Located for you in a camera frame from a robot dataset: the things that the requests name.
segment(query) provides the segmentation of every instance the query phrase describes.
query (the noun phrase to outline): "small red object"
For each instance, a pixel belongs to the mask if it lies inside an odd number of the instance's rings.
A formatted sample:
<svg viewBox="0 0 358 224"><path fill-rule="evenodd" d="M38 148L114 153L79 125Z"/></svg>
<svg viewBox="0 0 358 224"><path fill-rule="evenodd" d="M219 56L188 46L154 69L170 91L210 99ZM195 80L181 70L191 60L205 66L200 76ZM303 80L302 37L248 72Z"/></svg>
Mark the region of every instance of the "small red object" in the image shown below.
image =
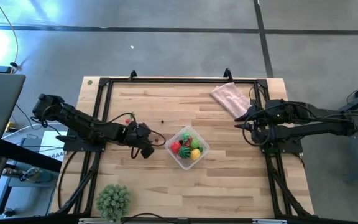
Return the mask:
<svg viewBox="0 0 358 224"><path fill-rule="evenodd" d="M171 144L171 150L173 153L178 153L180 148L181 148L181 145L179 142L174 142Z"/></svg>

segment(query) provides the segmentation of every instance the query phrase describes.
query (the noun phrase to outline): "wooden tabletop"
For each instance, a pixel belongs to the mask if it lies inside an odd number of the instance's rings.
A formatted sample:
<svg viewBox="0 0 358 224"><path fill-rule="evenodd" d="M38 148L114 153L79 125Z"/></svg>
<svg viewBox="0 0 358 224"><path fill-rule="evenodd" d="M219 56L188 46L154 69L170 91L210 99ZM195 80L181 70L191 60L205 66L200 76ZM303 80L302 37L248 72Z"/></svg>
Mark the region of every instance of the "wooden tabletop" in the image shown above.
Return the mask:
<svg viewBox="0 0 358 224"><path fill-rule="evenodd" d="M84 77L77 109L93 114L100 77ZM269 78L271 99L287 100L284 81ZM264 156L248 145L233 117L209 93L210 83L115 83L108 120L125 112L134 112L138 122L162 133L167 139L184 126L192 126L209 144L210 151L190 170L183 170L164 147L144 159L131 159L128 147L108 143L102 154L95 198L108 184L126 185L131 192L130 214L152 212L163 217L268 218L273 217L272 199ZM251 84L238 84L248 97ZM104 101L101 102L101 118ZM124 124L122 118L118 123ZM78 185L84 153L75 155L62 182L62 204ZM299 158L283 155L289 189L313 213L305 171ZM282 194L278 192L283 209ZM86 205L84 191L81 211ZM51 212L57 210L57 195ZM94 203L92 216L100 213Z"/></svg>

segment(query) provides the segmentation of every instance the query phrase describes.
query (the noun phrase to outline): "towel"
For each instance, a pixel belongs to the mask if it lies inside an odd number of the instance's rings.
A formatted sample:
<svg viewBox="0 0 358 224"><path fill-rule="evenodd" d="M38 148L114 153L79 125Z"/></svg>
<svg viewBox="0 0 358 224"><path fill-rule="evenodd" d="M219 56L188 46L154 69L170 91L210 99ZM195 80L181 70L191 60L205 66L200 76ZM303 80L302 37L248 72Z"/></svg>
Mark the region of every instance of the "towel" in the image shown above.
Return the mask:
<svg viewBox="0 0 358 224"><path fill-rule="evenodd" d="M217 86L211 96L218 101L234 119L244 115L251 107L249 99L244 96L233 82Z"/></svg>

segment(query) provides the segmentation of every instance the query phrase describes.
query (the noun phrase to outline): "gray floor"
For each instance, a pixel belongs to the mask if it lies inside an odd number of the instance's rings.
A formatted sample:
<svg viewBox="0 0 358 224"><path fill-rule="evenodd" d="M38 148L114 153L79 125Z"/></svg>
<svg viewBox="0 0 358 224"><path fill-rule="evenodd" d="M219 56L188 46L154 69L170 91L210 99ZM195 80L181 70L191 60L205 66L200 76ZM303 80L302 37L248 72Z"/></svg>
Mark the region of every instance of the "gray floor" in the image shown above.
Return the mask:
<svg viewBox="0 0 358 224"><path fill-rule="evenodd" d="M257 28L251 0L0 3L17 25ZM260 0L260 6L266 29L358 30L358 1ZM229 67L236 77L266 77L258 34L17 31L17 36L18 73L27 75L18 104L27 114L39 93L75 105L86 75L129 75L135 69L142 76L218 77ZM357 35L268 35L267 43L274 76L285 79L290 100L337 109L358 88ZM14 52L12 32L0 30L0 65L12 61ZM14 115L27 126L19 111ZM358 183L343 181L354 171L347 139L323 135L302 143L315 213L358 221Z"/></svg>

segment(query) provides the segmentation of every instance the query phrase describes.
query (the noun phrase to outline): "plastic container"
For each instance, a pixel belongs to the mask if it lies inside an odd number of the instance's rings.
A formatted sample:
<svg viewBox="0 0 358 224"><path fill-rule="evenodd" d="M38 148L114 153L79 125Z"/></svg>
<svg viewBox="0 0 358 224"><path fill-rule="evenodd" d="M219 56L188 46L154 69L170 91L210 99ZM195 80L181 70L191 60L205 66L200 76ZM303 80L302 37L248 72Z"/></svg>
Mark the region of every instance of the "plastic container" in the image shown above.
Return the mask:
<svg viewBox="0 0 358 224"><path fill-rule="evenodd" d="M188 133L193 139L197 139L200 143L200 146L203 148L203 152L201 153L199 158L195 161L190 158L183 159L177 153L173 153L171 151L171 144L175 141L181 140L183 134L185 133ZM171 156L178 162L178 164L184 170L188 170L192 168L200 159L202 159L205 156L205 154L208 153L209 145L204 141L204 139L199 134L197 134L197 132L191 126L186 126L181 131L179 131L174 137L172 137L165 143L165 149L169 152L169 154L171 154Z"/></svg>

